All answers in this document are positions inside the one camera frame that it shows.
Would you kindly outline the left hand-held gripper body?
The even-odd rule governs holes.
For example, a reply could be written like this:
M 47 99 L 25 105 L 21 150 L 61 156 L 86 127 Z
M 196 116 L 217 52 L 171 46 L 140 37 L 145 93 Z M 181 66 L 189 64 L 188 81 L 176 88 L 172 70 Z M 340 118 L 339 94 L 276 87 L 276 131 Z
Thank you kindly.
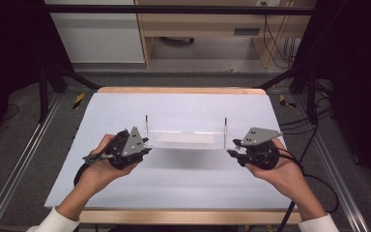
M 144 156 L 139 156 L 138 153 L 145 148 L 148 147 L 137 127 L 133 127 L 131 131 L 118 132 L 98 154 L 88 155 L 83 160 L 88 165 L 99 160 L 108 160 L 112 166 L 122 170 L 131 164 L 141 162 Z

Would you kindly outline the clear acrylic plate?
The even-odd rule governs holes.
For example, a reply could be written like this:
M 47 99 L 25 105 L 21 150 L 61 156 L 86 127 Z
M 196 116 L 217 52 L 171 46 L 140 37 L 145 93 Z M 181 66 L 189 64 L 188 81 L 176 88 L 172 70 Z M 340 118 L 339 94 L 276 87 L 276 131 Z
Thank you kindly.
M 148 145 L 154 148 L 222 150 L 235 147 L 223 132 L 151 130 Z

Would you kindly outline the wooden table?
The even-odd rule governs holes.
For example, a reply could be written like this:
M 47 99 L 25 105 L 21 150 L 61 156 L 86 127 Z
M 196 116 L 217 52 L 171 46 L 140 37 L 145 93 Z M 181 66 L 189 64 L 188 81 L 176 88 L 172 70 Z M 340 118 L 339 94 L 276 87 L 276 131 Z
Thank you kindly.
M 266 94 L 262 89 L 239 88 L 152 88 L 152 87 L 102 87 L 98 93 L 133 94 Z M 152 225 L 225 225 L 225 224 L 275 224 L 285 221 L 300 222 L 298 209 L 281 210 L 221 210 L 221 209 L 112 209 L 86 207 L 81 219 L 85 223 L 152 224 Z

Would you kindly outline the black horizontal frame bar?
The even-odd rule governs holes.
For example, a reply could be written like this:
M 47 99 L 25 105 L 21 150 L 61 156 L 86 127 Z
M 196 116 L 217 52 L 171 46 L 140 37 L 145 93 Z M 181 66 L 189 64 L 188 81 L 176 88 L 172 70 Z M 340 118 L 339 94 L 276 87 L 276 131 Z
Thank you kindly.
M 48 4 L 50 13 L 75 14 L 189 14 L 189 15 L 314 15 L 314 8 L 171 6 L 171 5 L 60 5 Z

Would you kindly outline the grey desk label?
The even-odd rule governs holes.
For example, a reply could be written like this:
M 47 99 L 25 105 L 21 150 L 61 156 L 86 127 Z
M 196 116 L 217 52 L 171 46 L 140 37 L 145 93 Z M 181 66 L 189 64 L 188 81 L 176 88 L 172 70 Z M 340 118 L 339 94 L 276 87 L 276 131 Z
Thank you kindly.
M 234 36 L 257 36 L 260 32 L 260 28 L 235 28 Z

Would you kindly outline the black metal stand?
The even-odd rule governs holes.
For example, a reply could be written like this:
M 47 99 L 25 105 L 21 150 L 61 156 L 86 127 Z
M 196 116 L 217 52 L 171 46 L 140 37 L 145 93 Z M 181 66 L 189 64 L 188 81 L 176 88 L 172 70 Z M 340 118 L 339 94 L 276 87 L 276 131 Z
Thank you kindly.
M 279 74 L 277 77 L 256 86 L 256 89 L 268 90 L 273 85 L 287 78 L 294 80 L 289 86 L 289 91 L 292 94 L 298 94 L 304 88 L 307 88 L 306 94 L 306 116 L 312 125 L 318 124 L 317 107 L 315 103 L 317 78 L 314 70 L 309 65 L 297 65 L 288 71 Z
M 64 76 L 70 77 L 73 80 L 79 82 L 83 86 L 88 87 L 91 90 L 98 90 L 101 88 L 100 85 L 86 79 L 85 77 L 77 74 L 75 71 L 67 69 L 56 63 L 48 63 L 43 65 L 39 70 L 39 92 L 40 92 L 40 120 L 41 123 L 49 112 L 48 102 L 48 86 L 51 86 L 56 93 L 65 93 L 68 89 L 68 85 L 64 80 Z

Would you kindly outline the white cabinet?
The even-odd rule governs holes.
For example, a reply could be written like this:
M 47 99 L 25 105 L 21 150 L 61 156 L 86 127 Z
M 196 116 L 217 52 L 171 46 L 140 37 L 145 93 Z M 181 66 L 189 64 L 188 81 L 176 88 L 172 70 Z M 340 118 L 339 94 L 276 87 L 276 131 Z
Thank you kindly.
M 136 14 L 52 13 L 74 64 L 143 63 Z

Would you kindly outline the person's right hand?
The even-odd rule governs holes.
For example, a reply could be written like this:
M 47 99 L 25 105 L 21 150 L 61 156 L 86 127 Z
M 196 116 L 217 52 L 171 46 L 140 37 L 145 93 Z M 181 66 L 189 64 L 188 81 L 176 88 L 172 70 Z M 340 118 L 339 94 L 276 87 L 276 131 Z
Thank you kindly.
M 286 151 L 281 141 L 275 138 L 272 142 L 282 155 L 273 169 L 264 170 L 253 164 L 247 164 L 245 167 L 254 177 L 267 181 L 283 195 L 293 201 L 298 201 L 299 198 L 304 197 L 307 183 L 299 166 L 294 162 L 293 156 Z

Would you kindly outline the aluminium floor rail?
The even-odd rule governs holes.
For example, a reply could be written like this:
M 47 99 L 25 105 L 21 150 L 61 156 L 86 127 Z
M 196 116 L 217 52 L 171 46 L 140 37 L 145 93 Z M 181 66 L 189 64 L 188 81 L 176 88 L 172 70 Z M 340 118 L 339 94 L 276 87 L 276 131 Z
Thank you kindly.
M 331 143 L 328 142 L 331 137 L 334 142 L 342 141 L 335 122 L 330 121 L 331 105 L 325 97 L 321 96 L 316 97 L 315 104 L 318 124 L 313 126 L 308 123 L 312 132 L 310 145 L 319 157 L 328 183 L 333 188 L 333 194 L 336 195 L 333 202 L 337 204 L 337 209 L 331 215 L 341 232 L 370 232 L 345 180 L 343 174 L 345 165 L 336 161 L 335 149 L 330 148 Z
M 39 148 L 43 136 L 45 135 L 45 132 L 50 125 L 62 98 L 62 94 L 55 93 L 53 95 L 51 103 L 48 107 L 47 115 L 41 122 L 38 123 L 19 160 L 14 166 L 11 175 L 0 191 L 0 219 L 13 198 L 14 192 L 17 189 L 17 186 L 19 185 L 26 169 L 28 168 L 31 159 L 34 157 L 37 149 Z

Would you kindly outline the yellow and black tape strip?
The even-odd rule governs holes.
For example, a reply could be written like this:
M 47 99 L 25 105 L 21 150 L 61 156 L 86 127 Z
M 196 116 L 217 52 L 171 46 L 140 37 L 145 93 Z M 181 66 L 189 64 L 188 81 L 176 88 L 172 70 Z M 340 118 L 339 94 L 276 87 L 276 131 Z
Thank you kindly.
M 85 96 L 84 93 L 80 93 L 80 94 L 77 95 L 77 97 L 76 97 L 76 99 L 74 101 L 74 104 L 72 106 L 72 109 L 78 109 L 79 108 L 79 106 L 81 105 L 81 102 L 82 102 L 84 96 Z
M 282 106 L 287 106 L 290 108 L 297 108 L 297 105 L 295 103 L 287 102 L 284 95 L 279 95 L 279 103 Z

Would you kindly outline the black curtain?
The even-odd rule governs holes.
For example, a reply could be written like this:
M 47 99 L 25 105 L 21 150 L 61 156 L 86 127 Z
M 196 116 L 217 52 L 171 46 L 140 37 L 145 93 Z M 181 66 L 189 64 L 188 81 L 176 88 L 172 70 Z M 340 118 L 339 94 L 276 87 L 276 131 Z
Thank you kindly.
M 316 0 L 315 8 L 297 61 L 332 83 L 342 130 L 371 169 L 371 0 Z
M 39 81 L 46 64 L 71 70 L 50 13 L 38 7 L 44 0 L 0 0 L 0 123 L 12 92 Z

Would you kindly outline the person's left hand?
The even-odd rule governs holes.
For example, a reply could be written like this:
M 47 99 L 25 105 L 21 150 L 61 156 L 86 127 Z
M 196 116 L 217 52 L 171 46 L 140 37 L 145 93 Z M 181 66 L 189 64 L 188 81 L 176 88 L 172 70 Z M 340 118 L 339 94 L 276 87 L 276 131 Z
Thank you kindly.
M 136 166 L 137 164 L 134 163 L 120 170 L 112 166 L 106 159 L 99 160 L 89 165 L 83 171 L 73 192 L 75 192 L 78 197 L 91 198 L 113 181 L 127 176 Z

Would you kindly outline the wooden desk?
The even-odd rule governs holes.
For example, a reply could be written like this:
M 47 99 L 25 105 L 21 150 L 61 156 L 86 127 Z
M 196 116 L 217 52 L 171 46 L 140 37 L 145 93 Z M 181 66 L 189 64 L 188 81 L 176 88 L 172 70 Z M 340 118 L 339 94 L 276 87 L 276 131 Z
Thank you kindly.
M 133 0 L 140 5 L 313 8 L 317 0 Z M 263 68 L 282 53 L 281 41 L 302 39 L 308 15 L 139 14 L 141 35 L 157 37 L 250 38 Z M 235 28 L 260 28 L 257 36 L 234 36 Z

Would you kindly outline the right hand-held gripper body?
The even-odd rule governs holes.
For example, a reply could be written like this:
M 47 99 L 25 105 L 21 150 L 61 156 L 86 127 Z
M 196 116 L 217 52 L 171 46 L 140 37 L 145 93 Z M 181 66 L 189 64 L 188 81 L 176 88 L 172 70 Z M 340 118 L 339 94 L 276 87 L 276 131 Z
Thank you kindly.
M 250 128 L 241 141 L 248 162 L 264 170 L 273 169 L 279 161 L 280 153 L 272 140 L 281 134 L 280 130 Z

